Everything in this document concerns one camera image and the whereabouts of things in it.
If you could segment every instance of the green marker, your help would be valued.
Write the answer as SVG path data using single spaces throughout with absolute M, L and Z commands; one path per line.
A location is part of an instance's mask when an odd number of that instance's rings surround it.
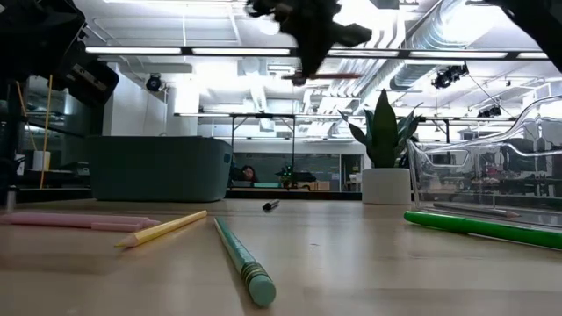
M 221 218 L 215 218 L 214 224 L 222 243 L 227 248 L 230 259 L 232 259 L 236 270 L 242 277 L 242 281 L 248 288 L 250 297 L 256 305 L 268 307 L 277 293 L 270 276 L 238 238 L 230 232 L 227 224 Z
M 404 213 L 404 219 L 415 224 L 440 228 L 453 233 L 475 233 L 506 241 L 562 249 L 562 233 L 428 212 L 408 211 Z

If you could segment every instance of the gray bin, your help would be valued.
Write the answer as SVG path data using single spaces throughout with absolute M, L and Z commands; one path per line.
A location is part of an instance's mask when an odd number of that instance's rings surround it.
M 203 137 L 90 137 L 92 194 L 108 201 L 224 198 L 232 147 Z

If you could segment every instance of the office desk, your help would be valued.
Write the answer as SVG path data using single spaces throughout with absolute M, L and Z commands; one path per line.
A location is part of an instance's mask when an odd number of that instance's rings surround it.
M 3 316 L 532 315 L 562 308 L 562 254 L 408 224 L 359 202 L 21 205 L 41 212 L 209 217 L 141 247 L 124 234 L 0 226 Z M 224 216 L 277 286 L 255 308 L 213 226 Z

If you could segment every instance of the snake plant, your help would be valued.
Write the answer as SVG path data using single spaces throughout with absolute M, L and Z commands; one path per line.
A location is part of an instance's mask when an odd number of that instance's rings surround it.
M 396 115 L 388 102 L 386 90 L 377 101 L 375 112 L 365 110 L 367 133 L 349 122 L 347 115 L 340 112 L 353 137 L 367 148 L 367 154 L 375 168 L 394 168 L 396 159 L 406 148 L 406 140 L 412 137 L 422 116 L 415 116 L 411 111 L 408 116 L 396 121 Z

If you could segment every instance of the white pot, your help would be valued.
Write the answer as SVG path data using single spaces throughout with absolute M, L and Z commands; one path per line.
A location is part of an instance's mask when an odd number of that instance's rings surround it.
M 362 174 L 363 203 L 410 205 L 410 170 L 402 168 L 366 169 Z

